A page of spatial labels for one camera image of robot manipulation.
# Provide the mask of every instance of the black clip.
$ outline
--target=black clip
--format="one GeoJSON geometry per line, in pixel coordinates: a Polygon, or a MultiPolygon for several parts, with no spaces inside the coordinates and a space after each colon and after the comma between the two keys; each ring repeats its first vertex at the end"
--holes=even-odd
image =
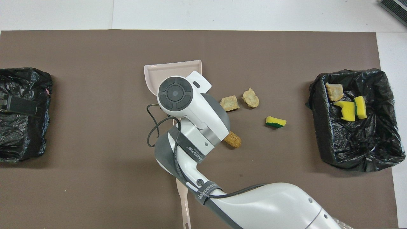
{"type": "Polygon", "coordinates": [[[40,117],[42,109],[37,102],[12,95],[0,96],[0,111],[40,117]]]}

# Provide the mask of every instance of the white tile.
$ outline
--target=white tile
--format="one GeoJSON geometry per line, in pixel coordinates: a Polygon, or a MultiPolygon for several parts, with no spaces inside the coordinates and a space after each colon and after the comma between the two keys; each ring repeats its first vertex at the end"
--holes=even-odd
{"type": "MultiPolygon", "coordinates": [[[[394,94],[399,134],[407,142],[407,33],[377,33],[381,70],[394,94]]],[[[407,228],[407,160],[392,168],[398,227],[407,228]]]]}
{"type": "Polygon", "coordinates": [[[111,29],[114,0],[0,0],[0,30],[111,29]]]}
{"type": "Polygon", "coordinates": [[[407,32],[377,0],[115,0],[112,28],[407,32]]]}

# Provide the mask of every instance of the black trash bag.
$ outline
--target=black trash bag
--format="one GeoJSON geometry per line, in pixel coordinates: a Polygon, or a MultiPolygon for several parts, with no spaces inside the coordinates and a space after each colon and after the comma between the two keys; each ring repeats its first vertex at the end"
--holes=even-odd
{"type": "Polygon", "coordinates": [[[405,158],[394,114],[393,93],[379,69],[322,73],[309,86],[308,107],[314,116],[322,161],[344,170],[372,172],[397,165],[405,158]],[[341,108],[328,99],[325,83],[342,84],[344,97],[363,96],[366,119],[342,120],[341,108]]]}
{"type": "Polygon", "coordinates": [[[0,69],[0,161],[44,154],[51,93],[52,80],[46,72],[0,69]]]}

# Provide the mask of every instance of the brown table surface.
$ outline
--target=brown table surface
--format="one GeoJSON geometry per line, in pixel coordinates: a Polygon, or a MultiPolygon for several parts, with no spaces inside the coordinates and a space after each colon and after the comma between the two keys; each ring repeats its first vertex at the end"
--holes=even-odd
{"type": "MultiPolygon", "coordinates": [[[[129,30],[1,32],[0,67],[46,71],[54,93],[45,155],[0,164],[0,227],[181,228],[175,179],[146,143],[153,122],[145,107],[156,99],[143,66],[195,59],[209,93],[236,95],[241,107],[229,116],[242,146],[219,144],[198,166],[204,175],[225,192],[292,183],[353,227],[397,227],[391,169],[323,163],[304,105],[320,73],[380,68],[374,33],[129,30]],[[260,98],[255,109],[240,99],[249,87],[260,98]],[[267,116],[287,125],[265,127],[267,116]]],[[[192,195],[188,201],[192,228],[227,228],[192,195]]]]}

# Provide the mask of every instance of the white robotic arm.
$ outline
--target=white robotic arm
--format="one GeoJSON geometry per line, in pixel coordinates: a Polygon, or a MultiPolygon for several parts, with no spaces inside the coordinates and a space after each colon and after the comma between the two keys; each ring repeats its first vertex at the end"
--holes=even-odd
{"type": "Polygon", "coordinates": [[[197,170],[206,155],[230,130],[219,103],[205,94],[211,84],[199,73],[165,79],[157,93],[163,111],[181,118],[180,125],[160,136],[155,158],[203,205],[236,229],[340,229],[308,194],[295,185],[257,185],[226,194],[197,170]]]}

